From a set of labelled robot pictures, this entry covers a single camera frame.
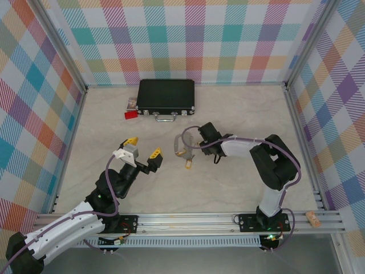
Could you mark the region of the perforated silver metal plate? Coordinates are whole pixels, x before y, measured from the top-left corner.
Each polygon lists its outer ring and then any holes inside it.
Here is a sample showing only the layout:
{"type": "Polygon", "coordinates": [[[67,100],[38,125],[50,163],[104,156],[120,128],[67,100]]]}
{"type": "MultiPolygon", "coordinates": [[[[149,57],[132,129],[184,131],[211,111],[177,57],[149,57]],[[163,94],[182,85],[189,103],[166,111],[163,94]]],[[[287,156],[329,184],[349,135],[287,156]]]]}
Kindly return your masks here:
{"type": "Polygon", "coordinates": [[[179,157],[182,157],[186,161],[192,161],[194,158],[193,150],[190,148],[190,146],[194,146],[193,142],[193,136],[190,133],[186,133],[184,135],[184,140],[187,143],[187,145],[184,145],[184,148],[181,152],[179,152],[179,157]]]}

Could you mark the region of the small cork block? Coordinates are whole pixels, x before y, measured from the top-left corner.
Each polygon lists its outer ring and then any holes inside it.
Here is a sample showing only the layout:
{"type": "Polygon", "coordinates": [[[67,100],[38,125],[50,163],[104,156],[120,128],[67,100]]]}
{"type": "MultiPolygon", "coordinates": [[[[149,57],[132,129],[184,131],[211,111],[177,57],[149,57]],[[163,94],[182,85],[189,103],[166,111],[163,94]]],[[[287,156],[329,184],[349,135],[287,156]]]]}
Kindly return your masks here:
{"type": "Polygon", "coordinates": [[[313,228],[318,228],[320,227],[322,224],[320,222],[320,220],[317,218],[316,214],[314,211],[309,211],[305,213],[305,216],[307,217],[309,223],[311,224],[311,226],[313,228]]]}

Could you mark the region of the aluminium frame floor bar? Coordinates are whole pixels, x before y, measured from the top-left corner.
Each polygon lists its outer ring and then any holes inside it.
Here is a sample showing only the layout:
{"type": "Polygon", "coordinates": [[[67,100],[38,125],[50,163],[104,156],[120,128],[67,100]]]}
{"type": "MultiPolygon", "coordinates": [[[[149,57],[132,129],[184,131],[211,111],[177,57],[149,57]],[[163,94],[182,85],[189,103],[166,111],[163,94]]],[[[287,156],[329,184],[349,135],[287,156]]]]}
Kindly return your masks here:
{"type": "Polygon", "coordinates": [[[311,183],[312,189],[316,196],[320,198],[320,205],[318,205],[319,210],[328,210],[328,202],[326,197],[323,194],[323,188],[319,181],[319,175],[317,173],[317,169],[315,167],[314,161],[311,157],[309,145],[307,143],[305,131],[301,125],[299,112],[296,109],[293,96],[290,92],[290,89],[284,84],[282,86],[283,94],[289,109],[289,113],[291,116],[291,120],[294,126],[294,130],[298,139],[299,147],[302,153],[304,165],[306,168],[306,172],[311,183]]]}
{"type": "Polygon", "coordinates": [[[75,141],[75,138],[76,138],[76,135],[77,135],[77,130],[78,130],[78,127],[79,127],[79,123],[80,123],[80,119],[81,119],[81,116],[82,116],[82,113],[83,113],[83,109],[84,109],[84,105],[85,105],[85,102],[86,102],[87,95],[88,95],[88,90],[86,90],[82,95],[82,100],[81,100],[81,103],[80,103],[79,111],[78,111],[78,114],[76,116],[75,123],[74,123],[73,130],[72,130],[70,143],[69,143],[69,146],[66,149],[65,159],[63,161],[60,177],[57,181],[54,192],[52,193],[52,200],[51,200],[51,203],[50,203],[50,205],[48,207],[48,210],[47,210],[48,213],[53,213],[54,212],[54,209],[55,209],[55,207],[57,205],[57,202],[58,202],[58,199],[59,199],[59,195],[60,195],[60,192],[61,192],[61,189],[62,189],[62,184],[63,184],[63,181],[64,181],[64,177],[65,177],[65,174],[66,174],[66,171],[67,171],[67,165],[68,165],[68,162],[69,162],[69,159],[70,159],[70,156],[71,156],[71,152],[72,152],[72,147],[74,145],[74,141],[75,141]]]}

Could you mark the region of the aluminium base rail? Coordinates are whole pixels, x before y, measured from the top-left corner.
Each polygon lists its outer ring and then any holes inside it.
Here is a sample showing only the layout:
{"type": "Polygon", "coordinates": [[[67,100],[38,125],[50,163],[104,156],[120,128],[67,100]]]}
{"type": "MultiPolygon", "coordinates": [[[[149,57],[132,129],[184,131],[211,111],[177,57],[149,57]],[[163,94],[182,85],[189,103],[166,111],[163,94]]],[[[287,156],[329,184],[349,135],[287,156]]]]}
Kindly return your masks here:
{"type": "MultiPolygon", "coordinates": [[[[288,211],[291,229],[296,234],[344,233],[344,222],[338,211],[316,211],[321,226],[314,228],[304,211],[288,211]]],[[[223,213],[139,213],[138,236],[196,236],[196,235],[238,235],[238,216],[234,212],[223,213]]]]}

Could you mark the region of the aluminium frame post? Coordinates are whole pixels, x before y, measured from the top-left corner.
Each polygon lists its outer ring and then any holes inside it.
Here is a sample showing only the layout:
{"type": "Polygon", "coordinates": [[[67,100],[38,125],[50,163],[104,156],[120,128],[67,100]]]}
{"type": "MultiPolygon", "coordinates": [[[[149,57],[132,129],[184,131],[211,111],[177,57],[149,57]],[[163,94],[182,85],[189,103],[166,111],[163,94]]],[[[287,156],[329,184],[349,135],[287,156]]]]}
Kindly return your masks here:
{"type": "Polygon", "coordinates": [[[83,90],[83,92],[87,93],[87,85],[81,73],[79,72],[76,63],[72,59],[71,54],[68,52],[58,29],[51,20],[46,8],[43,6],[42,0],[28,0],[28,2],[29,4],[32,4],[33,9],[37,11],[37,15],[39,16],[39,19],[43,24],[48,36],[50,37],[50,41],[53,43],[58,53],[60,53],[60,56],[63,58],[65,66],[68,68],[71,76],[78,86],[83,90]]]}
{"type": "Polygon", "coordinates": [[[326,0],[325,3],[319,4],[321,9],[316,11],[313,15],[314,22],[309,24],[303,36],[305,40],[299,44],[299,52],[298,54],[295,54],[295,57],[297,58],[291,68],[288,70],[286,79],[283,82],[287,92],[290,91],[290,88],[299,77],[311,52],[317,45],[340,2],[341,0],[326,0]]]}

